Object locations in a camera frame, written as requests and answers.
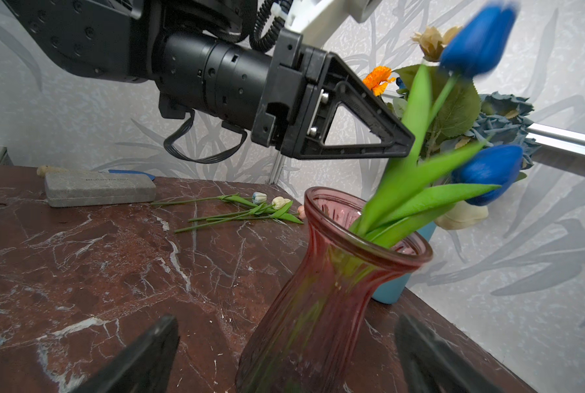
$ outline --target red marble surface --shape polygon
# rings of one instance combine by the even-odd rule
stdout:
[[[271,185],[155,183],[159,199],[285,195]],[[67,392],[165,313],[178,318],[180,334],[168,391],[235,392],[240,353],[301,261],[306,227],[232,221],[174,234],[191,217],[234,207],[55,209],[45,198],[35,169],[0,167],[0,392]],[[369,305],[343,391],[407,391],[393,337],[404,313],[505,391],[532,391],[408,290],[393,306]]]

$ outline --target wallpaper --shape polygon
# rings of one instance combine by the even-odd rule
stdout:
[[[361,77],[416,64],[409,41],[426,25],[462,25],[475,0],[385,0],[328,41]],[[524,1],[504,57],[479,92],[529,97],[534,122],[585,133],[585,1]],[[369,141],[342,111],[331,143]],[[585,392],[585,159],[542,150],[528,178],[475,227],[431,240],[434,260],[409,288],[539,392]],[[324,185],[369,198],[385,162],[287,159],[281,185],[298,198]]]
[[[361,76],[415,64],[409,41],[426,25],[465,23],[483,0],[384,0],[363,24],[349,19],[328,41]],[[585,0],[525,0],[499,67],[479,92],[530,97],[540,122],[585,133]],[[162,147],[180,121],[158,114],[155,84],[83,79],[55,66],[0,2],[0,145],[17,165],[135,169],[159,176],[266,182],[272,149],[246,143],[201,165]],[[240,136],[197,114],[178,145],[191,157]],[[345,111],[330,143],[370,141]],[[585,159],[542,151],[526,180],[459,232],[438,229],[435,259],[409,287],[539,392],[585,392]],[[287,159],[280,185],[301,200],[314,185],[369,198],[383,160]]]
[[[61,70],[0,1],[0,145],[16,165],[133,169],[157,176],[265,183],[274,149],[246,142],[229,160],[202,165],[178,160],[163,140],[180,120],[157,110],[155,83],[84,79]],[[197,114],[176,145],[206,157],[240,141],[221,121]]]

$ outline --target tulip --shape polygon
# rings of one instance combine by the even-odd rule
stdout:
[[[305,218],[305,206],[301,205],[297,208],[297,213],[299,214],[300,219]]]
[[[517,145],[500,145],[478,152],[470,161],[452,172],[454,183],[499,184],[499,189],[468,199],[467,203],[485,206],[499,198],[513,184],[522,165],[524,150]]]
[[[274,197],[272,200],[273,209],[279,210],[283,208],[290,200],[284,197]]]
[[[443,50],[441,67],[468,78],[491,71],[500,63],[516,17],[513,5],[485,6]]]
[[[253,193],[253,203],[259,205],[262,202],[266,202],[266,194],[265,193],[258,193],[257,191]]]

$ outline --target white flower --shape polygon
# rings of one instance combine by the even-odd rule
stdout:
[[[271,203],[273,204],[273,208],[275,210],[279,210],[279,209],[283,208],[288,202],[290,202],[290,200],[287,198],[274,197],[273,201]]]
[[[265,193],[258,193],[258,192],[253,193],[253,203],[255,203],[257,205],[259,205],[262,202],[266,202],[266,198],[267,198],[267,196]]]

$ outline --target glass vase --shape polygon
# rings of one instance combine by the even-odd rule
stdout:
[[[432,259],[416,233],[387,250],[349,232],[364,204],[333,189],[305,192],[308,249],[242,352],[238,393],[336,391],[375,289]]]

